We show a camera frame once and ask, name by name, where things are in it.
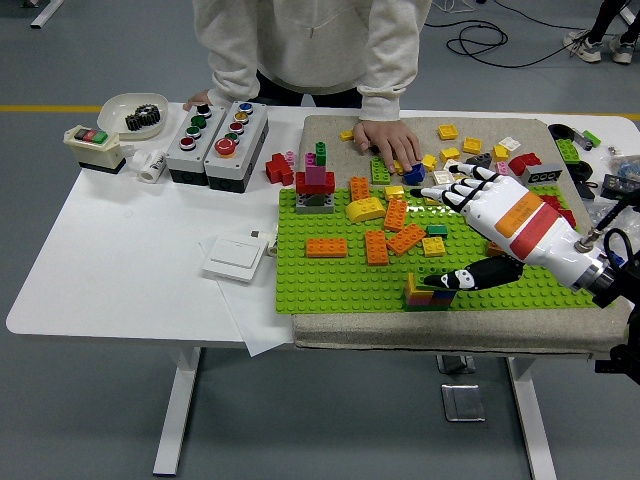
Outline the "person's right hand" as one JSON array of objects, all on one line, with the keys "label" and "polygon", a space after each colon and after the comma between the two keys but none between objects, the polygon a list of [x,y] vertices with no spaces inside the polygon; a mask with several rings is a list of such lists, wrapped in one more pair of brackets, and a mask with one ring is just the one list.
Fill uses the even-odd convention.
[{"label": "person's right hand", "polygon": [[183,104],[182,108],[185,111],[189,111],[192,107],[197,107],[200,105],[210,106],[212,102],[209,99],[208,93],[209,93],[208,90],[203,90],[199,93],[194,94]]}]

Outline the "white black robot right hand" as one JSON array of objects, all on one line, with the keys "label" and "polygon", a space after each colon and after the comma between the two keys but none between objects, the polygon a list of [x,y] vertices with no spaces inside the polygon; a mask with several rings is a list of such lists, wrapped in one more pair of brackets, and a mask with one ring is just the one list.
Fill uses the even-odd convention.
[{"label": "white black robot right hand", "polygon": [[546,268],[573,291],[594,291],[605,271],[601,251],[578,251],[580,235],[557,210],[510,176],[467,164],[451,169],[466,177],[449,186],[412,189],[411,195],[436,200],[461,214],[504,254],[428,276],[426,285],[456,291],[489,289],[518,280],[523,266],[532,265]]}]

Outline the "person's left hand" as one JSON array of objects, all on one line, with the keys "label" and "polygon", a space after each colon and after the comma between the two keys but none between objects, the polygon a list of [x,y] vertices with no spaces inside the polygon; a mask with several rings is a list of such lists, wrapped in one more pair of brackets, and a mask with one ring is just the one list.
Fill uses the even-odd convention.
[{"label": "person's left hand", "polygon": [[403,172],[410,172],[422,160],[419,140],[401,120],[361,120],[354,129],[354,141],[361,153],[375,147],[390,173],[398,161]]}]

